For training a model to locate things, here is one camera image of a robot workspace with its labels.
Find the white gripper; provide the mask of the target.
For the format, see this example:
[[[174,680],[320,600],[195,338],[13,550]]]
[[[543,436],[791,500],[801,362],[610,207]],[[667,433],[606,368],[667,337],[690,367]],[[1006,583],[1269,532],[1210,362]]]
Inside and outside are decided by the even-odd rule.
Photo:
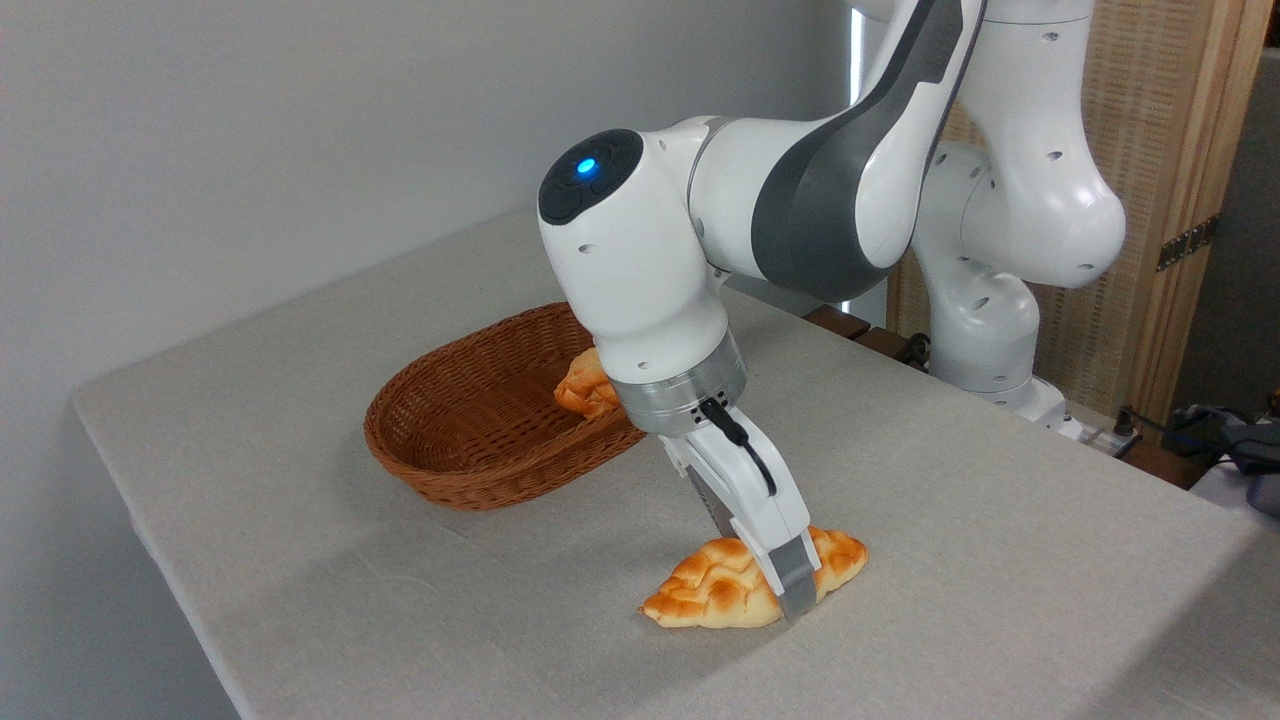
[[[681,434],[660,439],[673,465],[692,483],[721,536],[740,538],[760,556],[778,580],[776,598],[788,623],[818,602],[815,573],[820,562],[808,533],[810,514],[769,436],[739,407],[721,409],[746,436],[735,443],[703,406],[678,415]]]

